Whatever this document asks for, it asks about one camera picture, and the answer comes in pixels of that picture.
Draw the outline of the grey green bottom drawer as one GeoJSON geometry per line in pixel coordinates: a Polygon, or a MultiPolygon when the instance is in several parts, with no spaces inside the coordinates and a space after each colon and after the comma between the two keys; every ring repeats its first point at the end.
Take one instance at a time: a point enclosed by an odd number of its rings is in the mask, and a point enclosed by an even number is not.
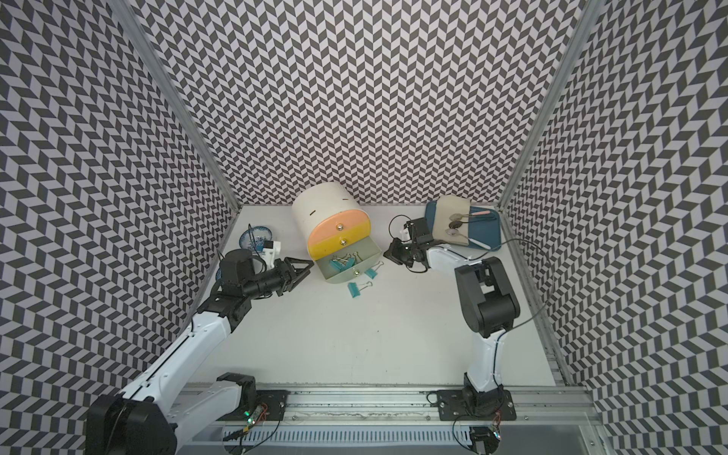
{"type": "Polygon", "coordinates": [[[343,284],[363,276],[367,269],[372,268],[379,261],[381,255],[381,248],[371,236],[368,236],[352,246],[345,246],[342,250],[315,261],[315,264],[328,284],[343,284]],[[330,260],[346,258],[349,253],[357,253],[360,261],[353,267],[338,273],[329,264],[330,260]]]}

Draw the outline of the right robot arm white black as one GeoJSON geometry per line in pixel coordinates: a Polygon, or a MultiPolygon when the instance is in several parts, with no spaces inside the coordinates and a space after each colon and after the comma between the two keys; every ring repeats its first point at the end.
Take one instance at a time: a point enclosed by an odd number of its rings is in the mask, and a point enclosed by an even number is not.
{"type": "Polygon", "coordinates": [[[466,256],[436,240],[424,218],[407,218],[406,238],[394,237],[384,256],[413,271],[437,270],[455,280],[461,313],[473,333],[468,369],[461,396],[464,412],[477,417],[498,416],[507,407],[507,390],[502,385],[500,346],[515,329],[521,307],[511,281],[496,257],[466,256]]]}

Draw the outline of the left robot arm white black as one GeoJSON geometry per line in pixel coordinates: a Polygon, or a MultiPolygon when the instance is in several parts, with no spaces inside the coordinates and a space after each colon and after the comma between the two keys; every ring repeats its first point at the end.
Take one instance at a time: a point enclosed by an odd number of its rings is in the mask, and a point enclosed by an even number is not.
{"type": "Polygon", "coordinates": [[[256,271],[260,257],[247,249],[227,253],[220,279],[176,341],[120,392],[98,398],[85,418],[87,454],[176,454],[226,415],[256,425],[263,416],[250,375],[225,373],[180,407],[174,403],[193,374],[244,320],[253,301],[292,291],[314,262],[286,257],[256,271]]]}

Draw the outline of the cream round drawer cabinet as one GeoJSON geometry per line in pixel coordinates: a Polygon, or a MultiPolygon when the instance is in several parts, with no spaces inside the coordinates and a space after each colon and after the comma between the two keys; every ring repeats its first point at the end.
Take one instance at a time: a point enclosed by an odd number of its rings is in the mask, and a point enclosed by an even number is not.
{"type": "Polygon", "coordinates": [[[354,209],[362,210],[354,197],[337,182],[318,184],[301,193],[295,199],[292,210],[306,241],[307,252],[309,234],[318,223],[335,213],[354,209]]]}

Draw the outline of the orange pink top drawer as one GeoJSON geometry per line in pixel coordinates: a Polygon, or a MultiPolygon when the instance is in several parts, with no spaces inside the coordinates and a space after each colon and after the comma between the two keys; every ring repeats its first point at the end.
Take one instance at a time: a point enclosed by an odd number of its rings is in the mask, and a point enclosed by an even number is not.
{"type": "Polygon", "coordinates": [[[336,234],[362,227],[366,233],[371,231],[371,221],[366,212],[358,209],[344,210],[318,223],[309,234],[308,242],[311,245],[318,244],[336,234]]]}

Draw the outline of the yellow drawer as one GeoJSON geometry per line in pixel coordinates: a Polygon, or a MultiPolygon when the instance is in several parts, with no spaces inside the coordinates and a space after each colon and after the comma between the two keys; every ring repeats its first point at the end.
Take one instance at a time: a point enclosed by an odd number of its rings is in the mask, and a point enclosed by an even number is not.
{"type": "Polygon", "coordinates": [[[324,240],[311,241],[308,245],[310,257],[318,261],[326,256],[336,253],[345,246],[352,246],[356,242],[368,237],[371,234],[371,224],[365,223],[344,231],[335,231],[335,234],[324,240]]]}

